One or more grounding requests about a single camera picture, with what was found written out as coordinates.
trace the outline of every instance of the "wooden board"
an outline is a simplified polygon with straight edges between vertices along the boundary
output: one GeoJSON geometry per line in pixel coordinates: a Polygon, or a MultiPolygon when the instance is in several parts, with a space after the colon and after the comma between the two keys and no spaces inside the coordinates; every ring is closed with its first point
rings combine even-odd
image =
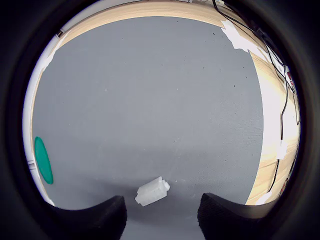
{"type": "MultiPolygon", "coordinates": [[[[286,102],[286,89],[284,83],[277,76],[271,63],[263,61],[251,53],[251,57],[258,76],[262,107],[263,107],[263,140],[260,163],[257,175],[246,202],[247,205],[255,205],[257,200],[266,194],[272,185],[277,166],[277,146],[281,135],[281,112],[286,102]]],[[[287,179],[292,163],[295,160],[297,146],[299,144],[300,125],[296,122],[296,110],[293,97],[296,95],[288,90],[287,106],[283,114],[283,140],[288,144],[287,153],[280,160],[276,179],[272,187],[272,195],[266,201],[269,203],[277,198],[287,179]]]]}
{"type": "MultiPolygon", "coordinates": [[[[227,7],[223,8],[223,12],[243,23],[243,21],[227,7]]],[[[104,24],[131,18],[154,16],[192,19],[221,28],[224,28],[222,21],[227,20],[218,13],[210,3],[199,3],[199,1],[195,3],[181,1],[139,1],[108,8],[80,21],[60,37],[61,39],[65,37],[61,46],[73,38],[104,24]]],[[[235,28],[240,36],[259,46],[262,51],[266,49],[262,41],[250,30],[243,26],[236,26],[235,28]]],[[[256,201],[268,191],[274,179],[277,162],[277,146],[280,142],[280,115],[286,100],[286,89],[271,63],[267,62],[265,58],[262,59],[253,53],[251,53],[251,57],[261,90],[263,140],[259,167],[254,185],[246,202],[247,205],[254,205],[256,201]]],[[[295,159],[300,134],[300,126],[296,124],[295,111],[293,95],[289,91],[288,103],[283,115],[283,140],[288,143],[288,149],[284,160],[281,160],[279,163],[276,181],[272,189],[272,196],[267,202],[276,199],[279,195],[283,183],[288,177],[292,162],[295,159]]]]}

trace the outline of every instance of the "white block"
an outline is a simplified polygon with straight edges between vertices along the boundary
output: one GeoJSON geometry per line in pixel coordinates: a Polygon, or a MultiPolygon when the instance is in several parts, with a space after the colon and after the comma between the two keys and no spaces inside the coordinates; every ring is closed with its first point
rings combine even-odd
{"type": "Polygon", "coordinates": [[[167,196],[170,185],[162,179],[162,176],[139,187],[135,200],[138,204],[146,206],[167,196]]]}
{"type": "Polygon", "coordinates": [[[256,201],[255,205],[257,206],[257,205],[265,204],[265,202],[270,198],[271,194],[272,194],[272,191],[269,191],[266,194],[262,195],[262,197],[260,197],[256,201]]]}

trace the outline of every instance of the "green disc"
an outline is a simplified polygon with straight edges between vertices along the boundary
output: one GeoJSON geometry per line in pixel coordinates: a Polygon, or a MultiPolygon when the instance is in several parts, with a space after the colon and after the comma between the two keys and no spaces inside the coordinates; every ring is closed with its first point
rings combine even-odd
{"type": "Polygon", "coordinates": [[[34,140],[35,160],[43,179],[47,184],[54,183],[54,176],[52,175],[49,157],[45,148],[45,144],[40,137],[34,140]]]}

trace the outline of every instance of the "gray mat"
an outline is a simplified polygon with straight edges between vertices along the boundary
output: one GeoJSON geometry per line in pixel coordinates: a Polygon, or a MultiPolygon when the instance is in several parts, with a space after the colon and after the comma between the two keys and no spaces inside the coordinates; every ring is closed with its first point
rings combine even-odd
{"type": "Polygon", "coordinates": [[[263,109],[250,55],[222,30],[173,17],[122,20],[57,51],[33,114],[57,207],[123,195],[123,239],[202,239],[203,193],[244,204],[258,170],[263,109]],[[138,187],[162,176],[168,196],[142,207],[138,187]]]}

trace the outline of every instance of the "wooden panel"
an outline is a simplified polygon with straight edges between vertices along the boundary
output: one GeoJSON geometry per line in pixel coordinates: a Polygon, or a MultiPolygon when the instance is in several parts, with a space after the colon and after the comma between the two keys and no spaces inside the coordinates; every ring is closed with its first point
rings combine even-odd
{"type": "MultiPolygon", "coordinates": [[[[222,6],[225,14],[243,21],[230,9],[222,6]]],[[[223,28],[221,21],[227,19],[218,13],[211,3],[187,3],[181,1],[140,1],[108,8],[100,11],[73,26],[65,32],[61,46],[73,38],[91,29],[104,24],[139,17],[179,17],[197,20],[223,28]]],[[[235,24],[240,36],[266,50],[264,43],[259,40],[250,30],[235,24]]],[[[270,188],[275,175],[277,146],[280,142],[281,122],[280,116],[286,101],[286,89],[279,79],[273,65],[259,56],[251,53],[260,84],[262,107],[263,107],[263,140],[259,167],[254,185],[246,202],[254,205],[270,188]]],[[[294,161],[300,134],[300,126],[296,124],[295,104],[293,94],[289,91],[288,103],[283,115],[283,139],[288,143],[287,154],[281,160],[276,175],[276,181],[272,189],[272,196],[267,202],[274,200],[285,182],[292,162],[294,161]]]]}
{"type": "MultiPolygon", "coordinates": [[[[263,61],[253,53],[251,53],[251,57],[261,90],[263,107],[263,141],[260,163],[251,193],[246,202],[247,205],[255,205],[257,200],[268,192],[273,182],[277,164],[277,145],[280,142],[280,117],[286,102],[286,89],[284,83],[277,76],[271,63],[263,61]]],[[[284,159],[279,162],[276,179],[272,187],[272,195],[266,203],[269,203],[278,197],[280,190],[289,175],[292,163],[295,160],[299,143],[300,125],[297,125],[296,122],[294,96],[289,87],[287,90],[288,101],[283,114],[283,140],[288,144],[287,153],[284,159]]]]}

